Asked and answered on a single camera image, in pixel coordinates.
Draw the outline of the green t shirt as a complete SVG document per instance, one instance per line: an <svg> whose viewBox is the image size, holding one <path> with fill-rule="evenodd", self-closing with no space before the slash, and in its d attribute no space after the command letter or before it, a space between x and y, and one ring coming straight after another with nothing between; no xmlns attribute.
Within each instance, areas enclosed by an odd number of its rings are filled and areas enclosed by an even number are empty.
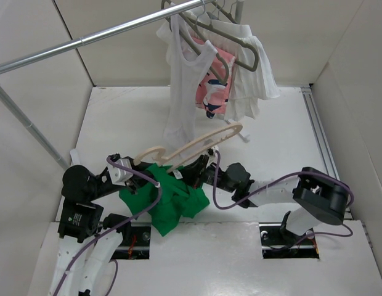
<svg viewBox="0 0 382 296"><path fill-rule="evenodd" d="M147 171L161 184L162 195L160 201L148 213L151 216L152 226L161 234L167 235L179 223L180 218L194 218L209 204L209 198L202 188L193 188L169 175L168 166L150 165ZM158 196L158 189L147 183L137 190L135 194L127 189L121 190L120 199L135 215L150 206Z"/></svg>

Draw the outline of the wooden hanger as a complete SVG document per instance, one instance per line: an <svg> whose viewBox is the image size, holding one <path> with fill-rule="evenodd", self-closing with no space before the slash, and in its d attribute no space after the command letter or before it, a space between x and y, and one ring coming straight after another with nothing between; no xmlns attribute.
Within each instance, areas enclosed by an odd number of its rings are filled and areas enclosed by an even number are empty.
<svg viewBox="0 0 382 296"><path fill-rule="evenodd" d="M149 156L149 155L154 155L152 159L154 162L160 167L163 166L164 164L174 160L180 154L187 152L188 150L192 150L192 153L189 154L185 159L181 160L177 164L173 164L169 169L167 169L167 173L171 173L174 170L178 169L181 167L185 162L188 162L189 160L193 159L196 156L199 156L200 154L204 153L208 149L234 137L235 135L239 134L240 131L243 129L243 125L240 122L235 122L231 123L225 127L218 128L212 132L206 133L199 138L196 138L195 140L189 142L188 144L182 146L178 150L174 151L172 154L165 155L166 149L163 146L155 146L151 147L144 152L141 152L139 155L137 155L133 159L133 164L135 166L140 165L142 160ZM211 139L213 136L216 136L218 134L221 134L223 132L226 132L228 130L231 130L231 133L226 134L224 137L219 138L215 141L209 142L206 144L206 141Z"/></svg>

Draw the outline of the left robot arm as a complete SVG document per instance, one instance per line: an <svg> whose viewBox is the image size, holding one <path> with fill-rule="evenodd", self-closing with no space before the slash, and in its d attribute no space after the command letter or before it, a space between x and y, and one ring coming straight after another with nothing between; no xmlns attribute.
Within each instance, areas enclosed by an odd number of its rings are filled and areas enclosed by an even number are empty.
<svg viewBox="0 0 382 296"><path fill-rule="evenodd" d="M59 249L49 295L94 295L110 262L147 258L150 227L133 226L116 213L103 218L104 208L95 201L120 190L135 196L152 178L149 163L118 154L108 159L98 175L80 164L63 175Z"/></svg>

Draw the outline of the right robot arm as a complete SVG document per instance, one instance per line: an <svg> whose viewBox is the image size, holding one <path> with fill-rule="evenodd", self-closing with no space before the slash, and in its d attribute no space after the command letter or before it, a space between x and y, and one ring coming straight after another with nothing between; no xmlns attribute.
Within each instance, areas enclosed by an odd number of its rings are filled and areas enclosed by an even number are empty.
<svg viewBox="0 0 382 296"><path fill-rule="evenodd" d="M274 181L259 183L241 163L222 170L220 161L219 152L200 156L181 170L184 181L197 187L211 185L213 203L220 210L298 204L298 209L284 214L278 228L286 249L320 235L314 230L320 224L343 225L346 209L354 202L354 194L347 184L309 166Z"/></svg>

